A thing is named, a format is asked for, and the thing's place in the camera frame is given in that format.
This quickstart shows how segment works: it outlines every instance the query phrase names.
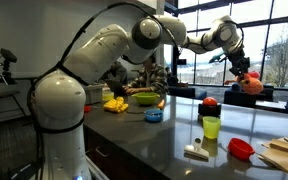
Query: kitchen counter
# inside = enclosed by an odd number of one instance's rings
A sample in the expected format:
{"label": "kitchen counter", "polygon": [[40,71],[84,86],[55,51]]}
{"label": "kitchen counter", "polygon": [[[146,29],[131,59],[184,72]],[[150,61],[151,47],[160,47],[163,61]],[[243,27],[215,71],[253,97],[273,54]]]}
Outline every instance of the kitchen counter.
{"label": "kitchen counter", "polygon": [[[219,138],[210,141],[203,137],[198,120],[199,100],[166,96],[160,123],[147,123],[140,114],[152,107],[140,107],[132,97],[125,101],[131,113],[114,114],[104,111],[103,103],[95,104],[99,108],[85,114],[85,127],[165,179],[288,179],[288,173],[268,167],[256,154],[242,162],[226,148],[237,137],[263,152],[262,143],[288,137],[288,114],[222,104]],[[184,146],[195,138],[209,151],[208,162],[184,154]]]}

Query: red object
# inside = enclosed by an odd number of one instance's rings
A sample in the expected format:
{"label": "red object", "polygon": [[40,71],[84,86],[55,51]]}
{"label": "red object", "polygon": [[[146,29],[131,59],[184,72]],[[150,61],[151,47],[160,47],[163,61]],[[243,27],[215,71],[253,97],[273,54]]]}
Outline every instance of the red object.
{"label": "red object", "polygon": [[216,106],[217,105],[217,101],[216,99],[212,98],[212,97],[207,97],[203,100],[203,105],[206,106]]}
{"label": "red object", "polygon": [[255,153],[251,145],[238,138],[231,139],[228,144],[228,151],[241,160],[248,160]]}
{"label": "red object", "polygon": [[252,78],[260,78],[260,73],[256,72],[256,71],[252,71],[248,73]]}
{"label": "red object", "polygon": [[90,112],[92,109],[92,106],[84,106],[84,112]]}
{"label": "red object", "polygon": [[251,77],[249,74],[244,74],[244,79],[241,80],[241,85],[247,94],[256,95],[263,91],[264,87],[260,80]]}

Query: green bowl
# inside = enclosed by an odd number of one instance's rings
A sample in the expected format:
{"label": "green bowl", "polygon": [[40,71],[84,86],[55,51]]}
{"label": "green bowl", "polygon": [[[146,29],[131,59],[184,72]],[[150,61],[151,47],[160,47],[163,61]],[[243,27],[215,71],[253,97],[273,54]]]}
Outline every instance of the green bowl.
{"label": "green bowl", "polygon": [[153,105],[160,95],[154,92],[141,92],[133,94],[132,97],[136,98],[138,104],[148,106]]}

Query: wall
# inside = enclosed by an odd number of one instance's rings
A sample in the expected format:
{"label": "wall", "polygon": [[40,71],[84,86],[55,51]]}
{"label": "wall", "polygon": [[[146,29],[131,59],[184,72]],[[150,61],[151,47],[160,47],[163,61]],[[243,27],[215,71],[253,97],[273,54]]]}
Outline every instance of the wall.
{"label": "wall", "polygon": [[[17,63],[11,64],[10,70],[13,77],[39,76],[54,66],[79,28],[112,2],[117,1],[0,0],[0,48],[11,50],[18,58]],[[72,51],[86,43],[92,34],[109,24],[116,23],[130,31],[136,20],[141,17],[143,14],[133,7],[123,6],[112,9],[100,15],[89,26],[87,32],[75,43]],[[139,69],[139,66],[126,62],[123,64],[129,70]],[[19,89],[21,94],[17,97],[28,113],[26,94],[30,83],[28,81],[17,83],[13,86],[0,84],[0,92]],[[1,108],[3,110],[13,105],[11,101],[4,101]]]}

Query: cabinet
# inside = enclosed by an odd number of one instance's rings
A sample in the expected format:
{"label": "cabinet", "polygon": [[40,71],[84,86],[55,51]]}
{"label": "cabinet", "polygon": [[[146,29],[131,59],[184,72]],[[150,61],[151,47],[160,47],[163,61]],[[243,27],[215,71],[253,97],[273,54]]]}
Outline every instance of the cabinet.
{"label": "cabinet", "polygon": [[168,179],[88,127],[84,127],[86,155],[109,179]]}

